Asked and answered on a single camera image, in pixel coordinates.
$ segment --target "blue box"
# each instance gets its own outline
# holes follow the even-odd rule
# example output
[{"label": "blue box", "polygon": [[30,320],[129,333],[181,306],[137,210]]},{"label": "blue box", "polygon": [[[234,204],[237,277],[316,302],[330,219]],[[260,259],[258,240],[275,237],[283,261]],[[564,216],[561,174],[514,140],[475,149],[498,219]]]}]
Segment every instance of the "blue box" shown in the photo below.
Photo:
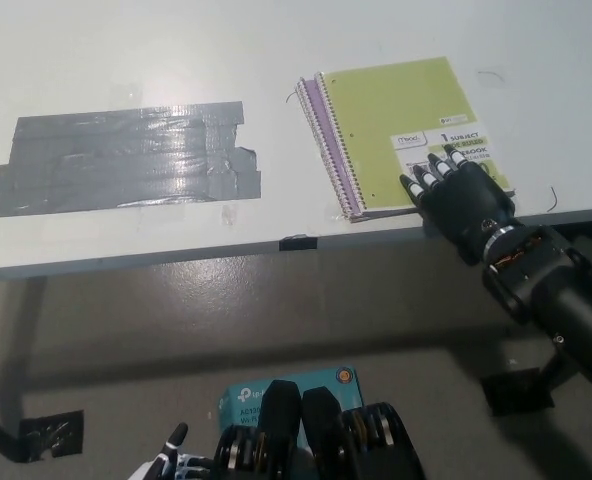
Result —
[{"label": "blue box", "polygon": [[[297,373],[279,379],[295,382],[301,395],[305,390],[327,387],[336,397],[343,411],[363,406],[363,397],[353,367],[344,366],[316,372]],[[258,426],[258,414],[263,394],[272,380],[274,379],[256,380],[227,388],[218,403],[221,432],[230,425]],[[302,422],[300,432],[298,432],[298,447],[309,451]]]}]

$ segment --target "green notebook cover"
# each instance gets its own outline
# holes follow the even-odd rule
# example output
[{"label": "green notebook cover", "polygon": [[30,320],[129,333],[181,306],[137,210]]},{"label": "green notebook cover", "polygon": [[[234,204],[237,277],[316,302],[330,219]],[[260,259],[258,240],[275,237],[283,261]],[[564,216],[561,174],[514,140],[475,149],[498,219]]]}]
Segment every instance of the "green notebook cover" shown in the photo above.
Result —
[{"label": "green notebook cover", "polygon": [[430,152],[444,155],[447,143],[509,189],[447,58],[325,73],[317,81],[366,210],[412,207],[400,174],[426,164]]}]

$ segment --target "gray duct tape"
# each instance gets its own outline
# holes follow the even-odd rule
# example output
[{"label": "gray duct tape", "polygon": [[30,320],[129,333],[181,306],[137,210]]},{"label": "gray duct tape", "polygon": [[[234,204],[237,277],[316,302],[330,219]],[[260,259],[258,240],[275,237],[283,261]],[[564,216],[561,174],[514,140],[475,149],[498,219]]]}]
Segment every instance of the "gray duct tape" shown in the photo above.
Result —
[{"label": "gray duct tape", "polygon": [[0,217],[260,197],[240,102],[21,118]]},{"label": "gray duct tape", "polygon": [[228,172],[123,184],[70,185],[0,194],[0,217],[43,215],[129,206],[260,197],[260,172]]},{"label": "gray duct tape", "polygon": [[196,126],[242,125],[242,102],[140,108],[117,112],[23,117],[14,140],[127,132],[175,131]]},{"label": "gray duct tape", "polygon": [[195,156],[175,152],[156,155],[93,157],[71,155],[37,165],[0,165],[0,192],[93,183],[131,183],[174,177],[256,170],[256,154],[244,148]]}]

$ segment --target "gray floor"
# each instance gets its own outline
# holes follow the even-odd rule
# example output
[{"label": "gray floor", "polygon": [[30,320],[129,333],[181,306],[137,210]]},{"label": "gray floor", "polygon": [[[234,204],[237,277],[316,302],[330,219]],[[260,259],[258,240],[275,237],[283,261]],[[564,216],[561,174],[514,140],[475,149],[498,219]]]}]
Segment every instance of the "gray floor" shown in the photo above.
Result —
[{"label": "gray floor", "polygon": [[83,455],[0,479],[126,479],[179,421],[211,455],[216,405],[240,381],[341,364],[402,416],[431,479],[592,480],[592,388],[494,419],[478,378],[541,365],[480,272],[441,240],[0,283],[0,421],[83,409]]}]

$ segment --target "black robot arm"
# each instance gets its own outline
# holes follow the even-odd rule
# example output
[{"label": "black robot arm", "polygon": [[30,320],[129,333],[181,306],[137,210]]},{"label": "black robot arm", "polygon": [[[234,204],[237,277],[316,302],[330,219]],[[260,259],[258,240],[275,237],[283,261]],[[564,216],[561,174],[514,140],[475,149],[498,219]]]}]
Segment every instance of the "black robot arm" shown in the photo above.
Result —
[{"label": "black robot arm", "polygon": [[528,227],[514,204],[475,162],[450,145],[430,168],[401,183],[421,215],[456,245],[483,283],[520,323],[533,321],[592,382],[592,265],[547,226]]}]

